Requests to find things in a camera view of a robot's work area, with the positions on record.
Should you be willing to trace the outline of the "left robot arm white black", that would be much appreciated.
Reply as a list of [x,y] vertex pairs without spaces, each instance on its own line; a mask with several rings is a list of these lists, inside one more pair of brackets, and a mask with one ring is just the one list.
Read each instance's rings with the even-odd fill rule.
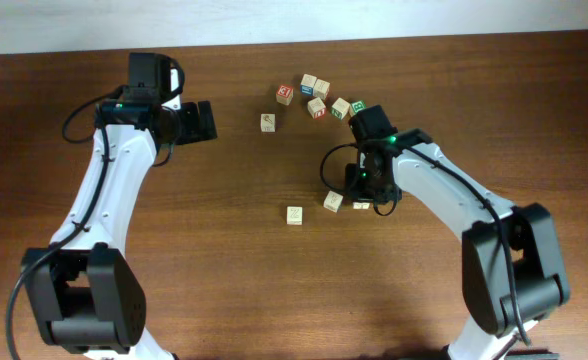
[[162,148],[214,140],[207,101],[183,103],[185,72],[157,53],[132,53],[128,81],[88,101],[91,160],[75,201],[45,248],[29,248],[7,304],[8,350],[18,351],[13,310],[26,291],[43,342],[90,359],[172,359],[146,327],[146,296],[126,260],[126,238],[148,171]]

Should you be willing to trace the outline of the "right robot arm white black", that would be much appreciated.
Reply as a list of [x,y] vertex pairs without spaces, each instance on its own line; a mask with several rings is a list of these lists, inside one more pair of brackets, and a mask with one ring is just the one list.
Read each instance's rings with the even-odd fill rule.
[[470,314],[442,359],[548,359],[516,352],[530,329],[570,298],[565,264],[550,212],[519,207],[453,164],[420,129],[400,132],[381,106],[349,121],[357,160],[345,168],[347,195],[375,208],[420,200],[460,240],[462,293]]

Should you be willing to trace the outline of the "blue edged wooden block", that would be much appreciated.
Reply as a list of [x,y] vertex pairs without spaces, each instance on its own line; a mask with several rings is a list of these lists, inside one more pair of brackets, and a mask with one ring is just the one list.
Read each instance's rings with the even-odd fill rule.
[[334,213],[337,213],[342,205],[343,198],[343,195],[330,190],[327,196],[325,197],[323,207]]

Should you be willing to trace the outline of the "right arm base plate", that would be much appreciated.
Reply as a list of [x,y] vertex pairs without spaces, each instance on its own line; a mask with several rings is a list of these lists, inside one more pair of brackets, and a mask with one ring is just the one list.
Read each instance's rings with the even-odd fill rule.
[[559,353],[548,350],[519,350],[512,351],[513,343],[506,343],[499,347],[459,349],[453,345],[445,347],[439,359],[445,360],[560,360]]

